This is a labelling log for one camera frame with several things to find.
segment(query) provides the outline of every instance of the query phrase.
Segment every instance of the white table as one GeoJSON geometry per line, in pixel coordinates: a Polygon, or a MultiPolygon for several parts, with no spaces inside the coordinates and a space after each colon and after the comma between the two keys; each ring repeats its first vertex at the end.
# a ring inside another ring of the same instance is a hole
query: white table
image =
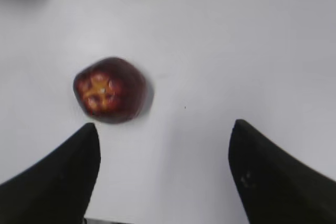
{"type": "Polygon", "coordinates": [[[335,0],[0,0],[0,182],[84,123],[77,72],[121,56],[152,81],[151,111],[96,122],[87,216],[246,224],[227,162],[244,118],[336,179],[335,0]]]}

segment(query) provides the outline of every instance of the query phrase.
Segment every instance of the white surface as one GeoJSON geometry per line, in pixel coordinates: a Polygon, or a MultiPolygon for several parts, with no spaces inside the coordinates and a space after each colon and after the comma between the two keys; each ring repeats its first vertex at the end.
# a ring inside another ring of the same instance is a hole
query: white surface
{"type": "Polygon", "coordinates": [[[235,119],[336,178],[335,17],[335,0],[0,0],[0,180],[90,121],[73,77],[117,55],[155,98],[146,117],[96,122],[87,216],[245,224],[227,162],[235,119]]]}

